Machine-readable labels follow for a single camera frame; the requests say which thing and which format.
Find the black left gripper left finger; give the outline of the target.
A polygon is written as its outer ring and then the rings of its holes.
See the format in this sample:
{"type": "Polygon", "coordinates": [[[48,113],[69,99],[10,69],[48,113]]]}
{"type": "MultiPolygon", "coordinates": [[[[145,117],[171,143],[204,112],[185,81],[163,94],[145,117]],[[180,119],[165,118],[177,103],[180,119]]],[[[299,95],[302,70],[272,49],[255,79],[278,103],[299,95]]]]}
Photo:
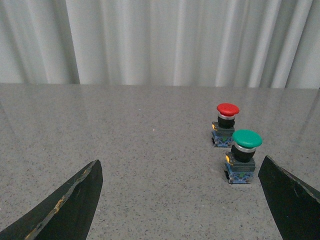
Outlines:
{"type": "Polygon", "coordinates": [[[2,240],[85,240],[103,185],[101,162],[87,164],[20,219],[1,231],[2,240]]]}

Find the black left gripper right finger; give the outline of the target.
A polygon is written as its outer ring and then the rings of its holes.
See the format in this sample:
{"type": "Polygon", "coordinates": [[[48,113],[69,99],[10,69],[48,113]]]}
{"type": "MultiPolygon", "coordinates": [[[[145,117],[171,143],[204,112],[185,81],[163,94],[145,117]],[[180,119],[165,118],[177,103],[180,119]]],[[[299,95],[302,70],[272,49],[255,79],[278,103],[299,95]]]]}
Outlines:
{"type": "Polygon", "coordinates": [[[265,156],[258,172],[268,207],[284,240],[320,238],[320,192],[265,156]]]}

